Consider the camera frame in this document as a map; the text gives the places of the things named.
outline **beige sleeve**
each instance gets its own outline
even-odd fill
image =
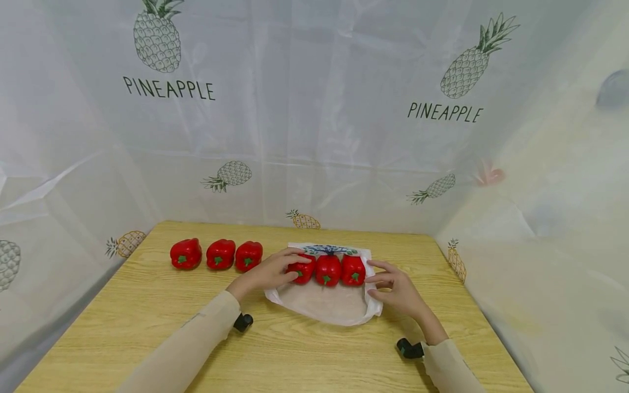
[[[486,393],[452,340],[435,346],[422,342],[424,366],[439,393]]]
[[[238,301],[221,292],[144,359],[118,393],[184,393],[238,315]]]

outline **pineapple print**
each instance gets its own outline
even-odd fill
[[[620,359],[611,358],[611,361],[614,362],[616,367],[620,368],[620,371],[622,371],[621,374],[616,376],[616,380],[629,385],[629,355],[622,352],[617,346],[615,348],[620,356]]]
[[[17,244],[0,240],[0,292],[9,289],[9,285],[18,274],[21,258],[21,251]]]
[[[292,223],[297,228],[307,228],[309,230],[320,230],[321,224],[316,218],[308,216],[307,214],[300,214],[298,210],[291,210],[286,213],[286,217],[292,218]]]
[[[171,18],[183,0],[142,0],[146,10],[138,14],[133,26],[135,50],[144,64],[159,72],[173,72],[181,60],[179,32]]]
[[[118,240],[111,238],[107,241],[105,255],[111,259],[117,253],[123,258],[128,258],[146,237],[142,231],[131,231],[122,235]]]
[[[465,269],[463,261],[461,261],[461,257],[457,251],[457,245],[459,245],[459,241],[457,239],[452,239],[448,242],[448,263],[454,272],[459,276],[461,282],[465,283],[467,270]]]
[[[229,161],[223,165],[216,177],[203,179],[205,188],[211,188],[212,192],[227,192],[228,185],[240,185],[251,179],[251,170],[244,162]]]
[[[439,180],[435,180],[428,186],[426,191],[418,191],[414,192],[413,195],[408,195],[408,200],[411,201],[411,204],[417,205],[419,203],[424,203],[426,198],[436,198],[445,194],[446,191],[451,189],[456,183],[456,179],[454,174],[449,174],[445,177],[442,177]]]
[[[512,26],[515,16],[503,21],[500,13],[496,22],[489,19],[487,30],[481,25],[481,39],[477,46],[469,48],[450,64],[441,80],[441,91],[449,98],[466,95],[481,78],[489,65],[489,55],[502,49],[498,45],[511,41],[506,38],[520,25]]]

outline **wooden table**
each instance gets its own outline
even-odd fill
[[[488,392],[532,392],[485,317],[425,235],[261,226],[158,224],[17,392],[112,392],[181,324],[237,276],[234,269],[191,272],[169,263],[172,244],[198,237],[261,242],[265,255],[287,242],[369,248],[407,271]],[[212,353],[188,392],[436,392],[421,362],[402,360],[395,343],[421,338],[410,319],[382,316],[346,328],[319,323],[250,295],[252,327]]]

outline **red bell pepper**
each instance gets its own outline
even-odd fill
[[[181,270],[192,270],[199,266],[203,250],[199,239],[185,239],[170,248],[170,263]]]
[[[286,267],[286,273],[288,272],[297,272],[299,273],[299,277],[293,280],[295,284],[303,285],[310,281],[316,267],[316,257],[314,255],[307,254],[299,254],[300,257],[310,259],[310,263],[291,263]]]
[[[341,261],[333,253],[321,255],[316,261],[314,278],[325,287],[334,287],[341,278]]]
[[[233,240],[216,240],[210,244],[205,254],[208,258],[208,267],[212,270],[229,269],[234,263],[235,252],[236,243]]]
[[[350,287],[360,287],[365,282],[365,265],[357,255],[344,255],[341,282]]]
[[[236,250],[236,269],[248,272],[262,261],[262,245],[257,241],[246,241]]]

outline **orange pineapple print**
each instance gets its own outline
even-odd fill
[[[123,258],[128,258],[146,237],[146,234],[142,231],[130,231],[122,235],[118,240],[111,238],[107,241],[105,255],[111,258],[117,253]]]
[[[307,214],[300,214],[298,210],[291,210],[286,213],[287,218],[292,218],[292,223],[297,228],[308,228],[311,230],[321,229],[321,224],[316,218]]]
[[[457,245],[459,245],[458,239],[452,239],[448,242],[448,263],[454,272],[459,276],[461,282],[465,283],[467,270],[465,269],[465,265],[463,264],[461,256],[457,251]]]

